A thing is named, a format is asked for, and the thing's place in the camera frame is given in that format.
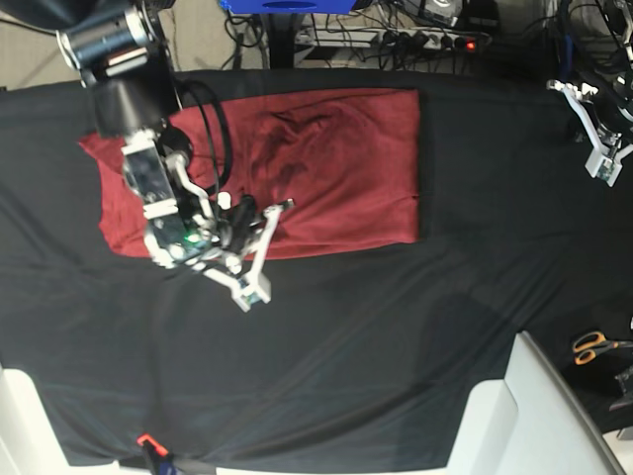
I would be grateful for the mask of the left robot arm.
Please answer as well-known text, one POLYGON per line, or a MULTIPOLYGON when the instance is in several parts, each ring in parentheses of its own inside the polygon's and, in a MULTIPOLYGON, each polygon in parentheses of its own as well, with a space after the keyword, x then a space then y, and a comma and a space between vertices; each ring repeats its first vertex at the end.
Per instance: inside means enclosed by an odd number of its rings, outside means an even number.
POLYGON ((565 46, 559 77, 546 88, 563 95, 580 121, 590 143, 589 176, 612 187, 632 155, 632 3, 561 1, 556 19, 565 46), (605 27, 593 37, 574 21, 578 10, 590 7, 605 27))

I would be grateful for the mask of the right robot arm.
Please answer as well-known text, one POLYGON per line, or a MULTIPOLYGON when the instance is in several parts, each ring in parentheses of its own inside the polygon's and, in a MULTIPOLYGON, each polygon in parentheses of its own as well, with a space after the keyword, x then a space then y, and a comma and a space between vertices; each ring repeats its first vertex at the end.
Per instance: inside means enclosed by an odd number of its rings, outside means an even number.
POLYGON ((214 182, 189 176, 190 139, 171 124, 193 82, 174 76, 159 14, 166 1, 5 1, 4 13, 54 35, 69 67, 88 91, 97 132, 123 140, 122 171, 142 204, 144 245, 164 268, 187 266, 224 285, 248 311, 271 299, 263 274, 268 247, 290 201, 258 209, 250 195, 233 203, 224 191, 233 154, 221 123, 223 157, 214 182))

